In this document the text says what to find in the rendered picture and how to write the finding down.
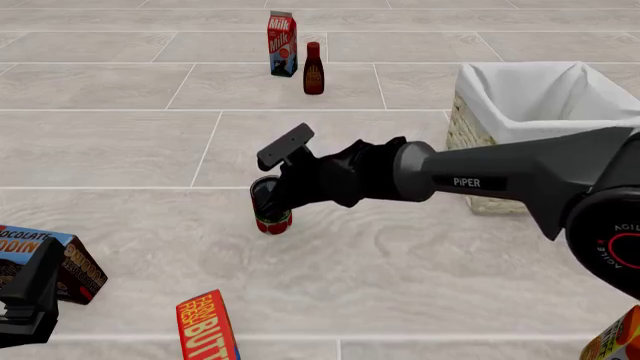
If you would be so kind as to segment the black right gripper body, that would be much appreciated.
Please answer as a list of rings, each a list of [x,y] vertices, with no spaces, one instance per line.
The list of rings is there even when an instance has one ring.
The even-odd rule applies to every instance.
[[[306,206],[326,200],[320,170],[321,161],[313,155],[296,158],[281,165],[277,184],[279,206]]]

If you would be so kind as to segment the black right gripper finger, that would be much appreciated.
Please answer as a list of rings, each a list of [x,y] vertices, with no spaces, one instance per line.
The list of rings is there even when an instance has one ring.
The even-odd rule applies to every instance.
[[[302,188],[293,175],[265,177],[256,191],[256,215],[268,221],[276,221],[285,212],[299,206]]]

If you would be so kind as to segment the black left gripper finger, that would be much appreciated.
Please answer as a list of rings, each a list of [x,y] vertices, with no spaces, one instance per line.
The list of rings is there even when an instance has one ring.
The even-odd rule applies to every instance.
[[[1,301],[56,301],[56,282],[64,246],[48,237],[17,275],[0,289]]]

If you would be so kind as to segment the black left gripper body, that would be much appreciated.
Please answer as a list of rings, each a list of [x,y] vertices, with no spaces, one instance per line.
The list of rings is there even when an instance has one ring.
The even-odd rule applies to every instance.
[[[0,346],[46,344],[58,323],[57,299],[35,303],[24,299],[1,299],[5,314],[0,315]]]

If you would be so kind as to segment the tomato sauce can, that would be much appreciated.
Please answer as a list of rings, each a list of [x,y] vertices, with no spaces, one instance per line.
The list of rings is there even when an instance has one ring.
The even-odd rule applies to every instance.
[[[269,235],[284,233],[293,222],[290,210],[274,215],[265,215],[260,211],[260,206],[268,200],[277,182],[277,176],[263,176],[256,179],[249,188],[256,225],[262,233]]]

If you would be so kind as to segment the dark red sauce bottle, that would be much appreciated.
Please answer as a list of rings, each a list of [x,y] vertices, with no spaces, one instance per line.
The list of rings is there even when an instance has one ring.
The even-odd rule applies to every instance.
[[[303,71],[303,90],[307,95],[320,95],[324,92],[324,68],[320,56],[320,44],[307,44],[307,59]]]

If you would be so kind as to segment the woven wicker basket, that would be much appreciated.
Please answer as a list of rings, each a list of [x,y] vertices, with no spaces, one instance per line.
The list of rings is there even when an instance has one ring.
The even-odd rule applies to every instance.
[[[446,149],[456,150],[496,144],[466,101],[458,92],[455,92],[445,141]],[[465,195],[464,199],[475,215],[520,215],[528,212],[523,203],[514,200],[471,195]]]

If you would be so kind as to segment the white cloth basket liner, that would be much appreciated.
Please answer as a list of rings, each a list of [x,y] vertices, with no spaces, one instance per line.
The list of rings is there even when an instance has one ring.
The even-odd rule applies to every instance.
[[[465,63],[455,92],[497,144],[640,129],[640,100],[583,62]]]

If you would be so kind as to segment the chocolate pudding box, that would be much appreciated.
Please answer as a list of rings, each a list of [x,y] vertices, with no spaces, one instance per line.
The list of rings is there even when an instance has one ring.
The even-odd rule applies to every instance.
[[[80,239],[68,233],[0,224],[0,288],[13,280],[44,239],[49,237],[57,239],[65,248],[58,272],[58,298],[65,302],[89,304],[108,277]]]

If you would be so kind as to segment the red milk carton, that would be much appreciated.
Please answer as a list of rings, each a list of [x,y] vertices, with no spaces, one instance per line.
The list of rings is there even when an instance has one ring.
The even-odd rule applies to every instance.
[[[270,11],[267,35],[271,74],[292,77],[298,69],[297,23],[292,13]]]

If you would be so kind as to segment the red butter box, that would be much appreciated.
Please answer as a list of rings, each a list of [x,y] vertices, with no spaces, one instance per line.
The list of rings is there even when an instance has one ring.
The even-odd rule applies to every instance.
[[[241,360],[220,290],[180,303],[176,318],[184,360]]]

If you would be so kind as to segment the orange juice carton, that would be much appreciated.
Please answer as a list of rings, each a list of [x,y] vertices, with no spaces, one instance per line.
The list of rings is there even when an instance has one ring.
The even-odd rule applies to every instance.
[[[640,306],[635,305],[590,341],[579,360],[640,360]]]

